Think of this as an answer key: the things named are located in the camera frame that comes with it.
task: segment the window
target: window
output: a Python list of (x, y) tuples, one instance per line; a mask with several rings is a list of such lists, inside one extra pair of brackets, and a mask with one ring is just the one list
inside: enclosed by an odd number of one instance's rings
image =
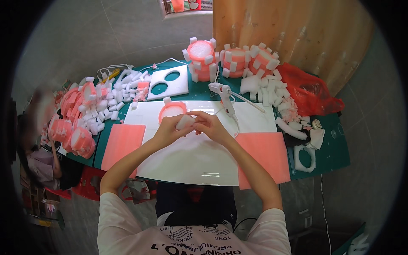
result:
[[(171, 0), (163, 0), (166, 14), (174, 13)], [(201, 11), (210, 11), (213, 9), (213, 0), (201, 0)], [(191, 11), (188, 0), (184, 0), (184, 11)]]

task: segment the white cable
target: white cable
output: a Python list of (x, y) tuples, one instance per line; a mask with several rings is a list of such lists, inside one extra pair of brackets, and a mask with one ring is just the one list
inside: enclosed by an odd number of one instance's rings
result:
[(322, 192), (322, 206), (323, 206), (323, 210), (324, 210), (324, 221), (326, 221), (326, 232), (327, 232), (327, 237), (329, 238), (329, 247), (330, 247), (330, 255), (331, 255), (331, 243), (330, 243), (330, 236), (329, 236), (329, 226), (328, 226), (327, 220), (326, 220), (326, 209), (324, 208), (324, 204), (323, 204), (323, 201), (324, 201), (324, 195), (323, 195), (323, 189), (322, 189), (323, 175), (320, 175), (320, 177), (322, 178), (322, 182), (320, 184), (320, 191)]

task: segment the hand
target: hand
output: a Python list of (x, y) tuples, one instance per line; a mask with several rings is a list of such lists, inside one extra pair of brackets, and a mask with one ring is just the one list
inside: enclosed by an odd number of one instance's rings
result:
[(158, 146), (159, 150), (169, 146), (180, 137), (186, 136), (188, 133), (194, 130), (192, 126), (184, 128), (182, 130), (176, 130), (175, 126), (182, 117), (183, 114), (180, 114), (174, 117), (164, 117), (162, 119), (162, 123), (160, 124), (159, 129), (156, 131), (156, 134), (152, 138), (155, 145)]
[(193, 124), (197, 135), (204, 132), (211, 140), (222, 146), (226, 146), (228, 142), (234, 140), (216, 115), (211, 115), (203, 111), (190, 111), (186, 114), (197, 116)]

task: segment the power cord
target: power cord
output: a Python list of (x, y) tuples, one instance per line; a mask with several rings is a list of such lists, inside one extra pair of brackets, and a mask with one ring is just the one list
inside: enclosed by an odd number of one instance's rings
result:
[(238, 223), (238, 225), (235, 226), (235, 228), (232, 230), (232, 232), (234, 233), (235, 230), (237, 229), (237, 227), (238, 227), (241, 223), (243, 223), (244, 221), (246, 221), (246, 220), (258, 220), (258, 219), (257, 219), (257, 218), (246, 218), (246, 219), (243, 219), (240, 223)]
[(324, 221), (326, 221), (326, 232), (327, 232), (327, 237), (329, 238), (329, 247), (330, 247), (330, 255), (331, 255), (331, 243), (330, 243), (330, 236), (329, 236), (329, 226), (327, 224), (327, 220), (326, 220), (326, 209), (324, 208), (324, 195), (323, 195), (323, 175), (320, 175), (320, 177), (322, 178), (322, 182), (320, 183), (320, 191), (322, 192), (322, 206), (323, 206), (323, 210), (324, 210)]

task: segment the red stool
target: red stool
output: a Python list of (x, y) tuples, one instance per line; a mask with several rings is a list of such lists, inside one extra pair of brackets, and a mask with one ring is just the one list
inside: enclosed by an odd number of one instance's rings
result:
[(45, 187), (46, 190), (48, 190), (49, 192), (56, 194), (60, 197), (66, 198), (66, 199), (71, 199), (71, 193), (68, 192), (68, 190), (53, 190), (53, 189), (49, 189), (47, 187)]
[(98, 168), (84, 166), (82, 171), (81, 181), (76, 187), (72, 188), (72, 191), (85, 198), (99, 201), (99, 195), (95, 191), (95, 187), (91, 185), (91, 179), (94, 176), (103, 177), (106, 171), (100, 170)]

